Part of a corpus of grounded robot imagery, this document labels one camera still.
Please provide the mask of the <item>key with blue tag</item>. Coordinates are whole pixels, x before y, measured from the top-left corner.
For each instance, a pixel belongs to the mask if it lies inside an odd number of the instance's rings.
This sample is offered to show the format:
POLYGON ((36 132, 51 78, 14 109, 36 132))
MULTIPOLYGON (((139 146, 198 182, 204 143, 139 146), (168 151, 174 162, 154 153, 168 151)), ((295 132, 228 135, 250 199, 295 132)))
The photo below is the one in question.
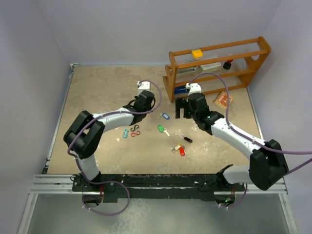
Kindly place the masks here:
POLYGON ((166 113, 160 113, 159 116, 158 116, 158 119, 160 119, 161 117, 163 117, 166 120, 170 119, 170 116, 168 114, 166 114, 166 113))

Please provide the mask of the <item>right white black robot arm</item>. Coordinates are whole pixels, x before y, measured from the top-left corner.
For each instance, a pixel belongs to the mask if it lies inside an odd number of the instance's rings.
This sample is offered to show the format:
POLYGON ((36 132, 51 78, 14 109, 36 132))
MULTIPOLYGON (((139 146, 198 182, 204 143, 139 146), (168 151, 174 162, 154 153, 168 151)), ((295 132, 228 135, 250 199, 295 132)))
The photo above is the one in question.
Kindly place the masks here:
POLYGON ((240 151, 248 160, 248 166, 228 165, 217 173, 217 186, 223 191, 236 183, 253 183, 261 190, 268 190, 284 177, 289 168, 281 146, 276 140, 264 141, 252 135, 243 137, 235 133, 231 124, 219 112, 211 111, 202 93, 175 100, 175 117, 193 119, 199 129, 215 136, 240 151))

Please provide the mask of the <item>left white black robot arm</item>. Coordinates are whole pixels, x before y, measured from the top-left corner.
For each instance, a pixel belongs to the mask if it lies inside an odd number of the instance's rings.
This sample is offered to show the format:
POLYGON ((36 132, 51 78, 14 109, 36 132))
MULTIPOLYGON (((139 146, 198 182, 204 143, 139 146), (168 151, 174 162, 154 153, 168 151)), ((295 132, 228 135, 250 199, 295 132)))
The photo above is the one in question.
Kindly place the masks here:
POLYGON ((69 155, 78 163, 80 174, 84 176, 83 186, 89 191, 100 187, 101 172, 96 165, 95 151, 102 135, 118 127, 132 126, 142 121, 155 105, 155 95, 142 91, 134 100, 120 109, 93 115, 82 111, 63 137, 69 155))

